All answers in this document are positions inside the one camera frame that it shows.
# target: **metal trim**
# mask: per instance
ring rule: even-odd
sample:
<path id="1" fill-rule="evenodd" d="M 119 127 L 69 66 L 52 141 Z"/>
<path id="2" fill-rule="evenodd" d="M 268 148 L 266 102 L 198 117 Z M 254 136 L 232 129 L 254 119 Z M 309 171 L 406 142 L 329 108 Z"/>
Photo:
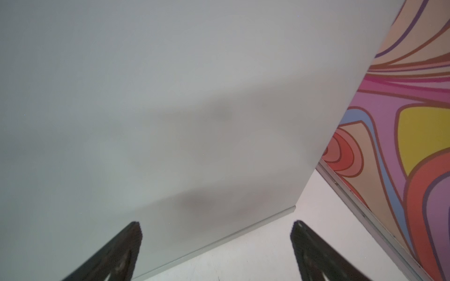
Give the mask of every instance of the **metal trim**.
<path id="1" fill-rule="evenodd" d="M 400 245 L 395 237 L 364 206 L 354 193 L 349 188 L 343 188 L 346 186 L 345 183 L 322 159 L 320 159 L 316 170 L 409 280 L 433 281 L 423 267 Z"/>
<path id="2" fill-rule="evenodd" d="M 185 262 L 187 260 L 193 259 L 193 258 L 195 258 L 198 255 L 201 255 L 201 254 L 203 254 L 203 253 L 205 253 L 205 252 L 207 252 L 209 250 L 212 250 L 212 249 L 214 249 L 214 248 L 216 248 L 216 247 L 218 247 L 218 246 L 220 246 L 222 244 L 225 244 L 226 242 L 229 242 L 229 241 L 231 241 L 231 240 L 233 240 L 235 238 L 238 238 L 239 236 L 242 236 L 242 235 L 244 235 L 246 233 L 249 233 L 250 231 L 253 231 L 253 230 L 257 229 L 257 228 L 260 228 L 261 226 L 266 225 L 266 224 L 268 224 L 270 222 L 273 222 L 276 219 L 284 217 L 285 215 L 294 212 L 294 210 L 295 210 L 295 206 L 289 207 L 289 208 L 287 208 L 287 209 L 285 209 L 285 210 L 283 210 L 283 211 L 281 211 L 279 213 L 276 213 L 276 214 L 274 214 L 274 215 L 272 215 L 272 216 L 270 216 L 268 218 L 265 218 L 262 221 L 259 221 L 259 222 L 255 223 L 255 224 L 252 224 L 252 225 L 250 225 L 250 226 L 248 226 L 246 228 L 243 228 L 243 229 L 241 229 L 241 230 L 239 230 L 239 231 L 237 231 L 237 232 L 235 232 L 233 234 L 228 235 L 227 237 L 219 239 L 216 242 L 208 244 L 208 245 L 206 245 L 206 246 L 204 246 L 204 247 L 202 247 L 202 248 L 200 248 L 198 250 L 195 250 L 194 252 L 191 252 L 191 253 L 189 253 L 189 254 L 187 254 L 185 256 L 182 256 L 181 258 L 178 258 L 176 260 L 168 262 L 168 263 L 166 263 L 166 264 L 164 264 L 164 265 L 162 265 L 160 267 L 157 267 L 157 268 L 155 268 L 155 269 L 153 269 L 153 270 L 151 270 L 149 272 L 146 272 L 144 274 L 141 274 L 139 276 L 133 277 L 132 281 L 144 281 L 144 280 L 147 280 L 147 279 L 149 279 L 152 276 L 155 276 L 155 275 L 157 275 L 157 274 L 159 274 L 159 273 L 161 273 L 161 272 L 163 272 L 163 271 L 165 271 L 167 269 L 170 269 L 170 268 L 172 268 L 174 266 L 179 265 L 180 263 L 183 263 L 183 262 Z"/>

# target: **colorful wallpaper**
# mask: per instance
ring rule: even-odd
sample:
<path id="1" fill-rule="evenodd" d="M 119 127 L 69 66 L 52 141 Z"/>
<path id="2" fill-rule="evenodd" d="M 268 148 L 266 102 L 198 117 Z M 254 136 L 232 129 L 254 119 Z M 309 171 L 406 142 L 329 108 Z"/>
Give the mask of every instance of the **colorful wallpaper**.
<path id="1" fill-rule="evenodd" d="M 323 160 L 450 281 L 450 0 L 406 0 Z"/>

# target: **white wall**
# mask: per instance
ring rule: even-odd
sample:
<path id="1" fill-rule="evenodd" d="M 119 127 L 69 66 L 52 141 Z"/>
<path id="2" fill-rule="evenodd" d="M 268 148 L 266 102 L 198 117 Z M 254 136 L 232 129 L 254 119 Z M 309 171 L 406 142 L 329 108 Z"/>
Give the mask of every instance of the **white wall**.
<path id="1" fill-rule="evenodd" d="M 300 281 L 290 231 L 303 220 L 372 281 L 407 281 L 403 273 L 314 171 L 288 214 L 147 281 Z"/>

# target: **pink stripe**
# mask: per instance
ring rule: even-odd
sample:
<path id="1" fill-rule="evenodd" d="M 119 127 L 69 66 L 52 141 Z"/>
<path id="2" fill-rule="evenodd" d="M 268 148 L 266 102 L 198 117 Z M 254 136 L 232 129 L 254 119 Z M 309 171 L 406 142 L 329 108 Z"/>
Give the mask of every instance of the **pink stripe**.
<path id="1" fill-rule="evenodd" d="M 366 75 L 364 80 L 370 81 L 389 81 L 389 82 L 410 82 L 410 83 L 422 83 L 422 82 L 447 82 L 450 81 L 450 76 L 447 77 L 432 77 L 432 78 L 396 78 L 393 77 L 376 77 L 372 75 Z"/>
<path id="2" fill-rule="evenodd" d="M 450 103 L 450 95 L 447 89 L 430 89 L 423 87 L 398 85 L 388 82 L 374 82 L 368 79 L 364 79 L 360 85 L 359 90 L 393 93 L 397 95 L 404 95 L 405 98 L 423 98 L 435 102 Z"/>
<path id="3" fill-rule="evenodd" d="M 410 66 L 410 67 L 396 67 L 396 68 L 384 68 L 384 69 L 377 69 L 377 70 L 371 70 L 370 72 L 399 72 L 399 71 L 405 71 L 405 70 L 423 70 L 423 69 L 430 69 L 430 68 L 438 68 L 438 67 L 447 67 L 450 66 L 449 62 L 437 62 L 432 64 L 424 64 L 421 66 Z"/>
<path id="4" fill-rule="evenodd" d="M 450 89 L 450 81 L 448 82 L 392 82 L 395 84 L 406 85 L 406 86 L 420 86 L 424 88 L 434 88 L 434 89 Z"/>

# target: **yellow shape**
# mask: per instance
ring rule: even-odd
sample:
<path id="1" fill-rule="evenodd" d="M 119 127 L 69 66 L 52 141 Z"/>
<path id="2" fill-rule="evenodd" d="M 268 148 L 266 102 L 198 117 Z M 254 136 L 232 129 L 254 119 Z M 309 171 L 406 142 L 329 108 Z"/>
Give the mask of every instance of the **yellow shape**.
<path id="1" fill-rule="evenodd" d="M 407 175 L 427 156 L 450 147 L 450 109 L 409 107 L 398 120 L 398 148 Z"/>

